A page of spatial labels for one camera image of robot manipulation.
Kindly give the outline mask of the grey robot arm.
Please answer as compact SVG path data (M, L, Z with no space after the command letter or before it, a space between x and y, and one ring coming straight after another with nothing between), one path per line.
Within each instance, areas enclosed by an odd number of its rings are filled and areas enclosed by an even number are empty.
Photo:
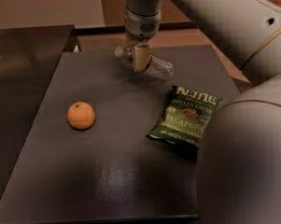
M196 166L200 224L281 224L281 7L266 0L171 0L252 87L204 131ZM133 40L161 0L126 0Z

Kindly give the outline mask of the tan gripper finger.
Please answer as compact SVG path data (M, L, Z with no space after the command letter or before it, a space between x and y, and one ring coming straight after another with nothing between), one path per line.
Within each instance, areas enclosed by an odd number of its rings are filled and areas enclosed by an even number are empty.
M147 68L151 55L149 44L138 44L133 47L133 70L143 72Z

